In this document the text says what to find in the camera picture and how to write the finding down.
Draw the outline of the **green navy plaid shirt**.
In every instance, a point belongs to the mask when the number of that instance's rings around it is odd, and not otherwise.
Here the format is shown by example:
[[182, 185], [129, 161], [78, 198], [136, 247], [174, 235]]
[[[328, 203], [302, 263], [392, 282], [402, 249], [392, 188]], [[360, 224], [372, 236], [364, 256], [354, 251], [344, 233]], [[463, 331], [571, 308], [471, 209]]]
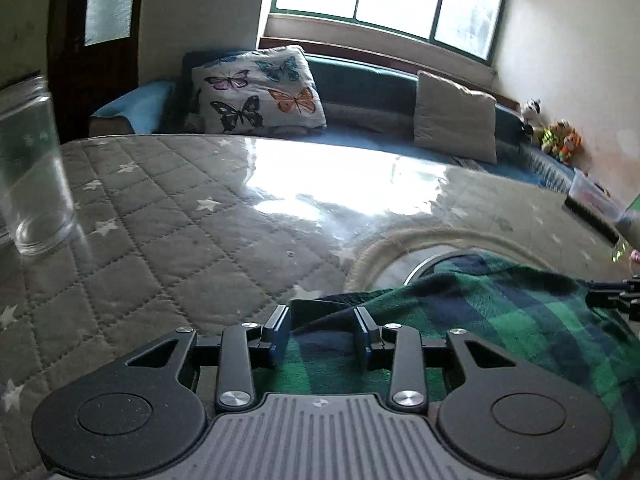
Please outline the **green navy plaid shirt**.
[[480, 254], [445, 261], [409, 286], [296, 298], [285, 360], [255, 373], [256, 390], [384, 396], [390, 375], [359, 363], [354, 307], [425, 338], [464, 328], [597, 396], [613, 419], [597, 476], [623, 479], [639, 469], [639, 338], [618, 313], [588, 308], [586, 295], [584, 281]]

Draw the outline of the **dark wooden door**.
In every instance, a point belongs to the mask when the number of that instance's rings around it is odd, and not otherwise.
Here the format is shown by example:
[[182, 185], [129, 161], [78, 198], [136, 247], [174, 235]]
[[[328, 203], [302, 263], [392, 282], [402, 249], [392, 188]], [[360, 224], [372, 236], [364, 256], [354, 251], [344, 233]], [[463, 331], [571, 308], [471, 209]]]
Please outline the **dark wooden door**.
[[50, 0], [47, 78], [58, 140], [85, 138], [91, 115], [134, 90], [142, 0]]

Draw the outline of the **beige plain pillow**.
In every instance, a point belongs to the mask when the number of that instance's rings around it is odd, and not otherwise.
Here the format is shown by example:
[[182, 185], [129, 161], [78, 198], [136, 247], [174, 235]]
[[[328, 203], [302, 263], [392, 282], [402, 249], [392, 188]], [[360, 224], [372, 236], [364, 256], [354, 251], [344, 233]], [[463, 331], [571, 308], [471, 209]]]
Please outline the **beige plain pillow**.
[[413, 142], [419, 148], [495, 164], [496, 104], [488, 93], [420, 72]]

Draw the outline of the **orange green plush toy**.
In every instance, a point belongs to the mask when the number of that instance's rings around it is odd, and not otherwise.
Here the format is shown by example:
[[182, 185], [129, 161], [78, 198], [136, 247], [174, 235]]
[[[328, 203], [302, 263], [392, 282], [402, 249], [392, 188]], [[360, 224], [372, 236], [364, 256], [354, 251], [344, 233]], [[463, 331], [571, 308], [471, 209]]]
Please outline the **orange green plush toy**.
[[540, 128], [537, 136], [541, 151], [565, 166], [570, 166], [573, 155], [582, 149], [582, 136], [564, 120]]

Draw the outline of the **clear glass jar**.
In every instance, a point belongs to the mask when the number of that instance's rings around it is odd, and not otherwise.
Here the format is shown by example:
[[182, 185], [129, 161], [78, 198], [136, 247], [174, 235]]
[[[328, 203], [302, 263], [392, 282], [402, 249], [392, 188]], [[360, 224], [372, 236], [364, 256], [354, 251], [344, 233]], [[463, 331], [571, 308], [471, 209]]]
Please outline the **clear glass jar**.
[[1, 89], [1, 217], [24, 256], [47, 252], [74, 228], [52, 99], [38, 73]]

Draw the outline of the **butterfly print pillow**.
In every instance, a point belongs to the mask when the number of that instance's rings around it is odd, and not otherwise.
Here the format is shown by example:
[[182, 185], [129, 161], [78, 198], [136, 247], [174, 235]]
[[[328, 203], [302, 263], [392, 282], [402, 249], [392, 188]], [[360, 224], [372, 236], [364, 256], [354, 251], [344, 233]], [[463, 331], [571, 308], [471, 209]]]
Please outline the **butterfly print pillow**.
[[304, 50], [277, 47], [217, 58], [191, 70], [186, 125], [209, 134], [296, 136], [326, 128]]

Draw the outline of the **black white plush toy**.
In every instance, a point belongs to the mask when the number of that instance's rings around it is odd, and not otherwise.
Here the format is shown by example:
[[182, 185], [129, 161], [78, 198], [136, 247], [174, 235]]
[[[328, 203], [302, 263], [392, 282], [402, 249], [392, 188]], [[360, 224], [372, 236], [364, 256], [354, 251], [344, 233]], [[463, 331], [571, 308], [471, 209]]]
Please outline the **black white plush toy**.
[[542, 127], [540, 112], [541, 105], [539, 100], [528, 100], [521, 105], [520, 114], [524, 131], [528, 136], [532, 136], [536, 130]]

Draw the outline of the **blue sofa bench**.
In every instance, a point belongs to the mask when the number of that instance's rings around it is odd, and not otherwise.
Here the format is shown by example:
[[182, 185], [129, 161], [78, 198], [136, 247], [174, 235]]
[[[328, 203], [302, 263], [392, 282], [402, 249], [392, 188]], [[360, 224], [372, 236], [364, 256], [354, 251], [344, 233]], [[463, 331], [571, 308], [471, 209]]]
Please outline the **blue sofa bench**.
[[[225, 50], [186, 54], [177, 79], [144, 84], [94, 112], [90, 136], [196, 131], [198, 92], [191, 81], [192, 70], [217, 67], [236, 56], [236, 52]], [[513, 110], [496, 107], [497, 160], [493, 164], [442, 154], [413, 142], [416, 76], [332, 56], [308, 54], [306, 59], [328, 125], [318, 133], [300, 134], [299, 140], [427, 159], [558, 192], [567, 191], [572, 184], [574, 170], [528, 144], [525, 127]]]

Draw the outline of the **clear plastic toy bin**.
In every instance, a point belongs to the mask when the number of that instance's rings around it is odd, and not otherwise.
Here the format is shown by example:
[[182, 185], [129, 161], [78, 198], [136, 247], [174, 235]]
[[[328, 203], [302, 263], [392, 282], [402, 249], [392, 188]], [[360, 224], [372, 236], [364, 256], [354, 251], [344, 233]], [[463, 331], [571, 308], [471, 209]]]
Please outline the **clear plastic toy bin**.
[[622, 218], [623, 206], [615, 198], [608, 196], [582, 170], [574, 171], [568, 196], [608, 221], [616, 222]]

